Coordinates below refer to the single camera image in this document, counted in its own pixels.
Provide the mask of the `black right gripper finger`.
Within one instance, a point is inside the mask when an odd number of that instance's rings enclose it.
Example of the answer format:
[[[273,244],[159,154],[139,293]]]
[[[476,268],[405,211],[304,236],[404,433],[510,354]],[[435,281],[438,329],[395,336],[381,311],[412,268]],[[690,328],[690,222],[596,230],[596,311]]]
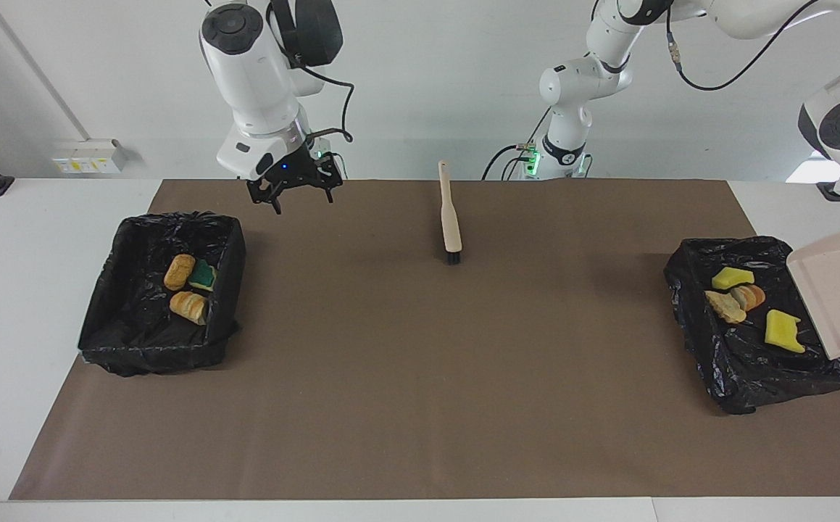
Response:
[[[281,192],[283,192],[283,182],[278,182],[278,184],[270,183],[263,176],[263,178],[257,179],[257,181],[245,182],[245,186],[253,204],[267,204],[270,205],[276,215],[283,214],[283,208],[281,208],[280,201],[278,201]]]
[[[323,189],[327,201],[333,204],[333,190],[343,185],[343,178],[336,161],[336,153],[324,153],[317,159],[317,171],[320,175],[320,188]]]

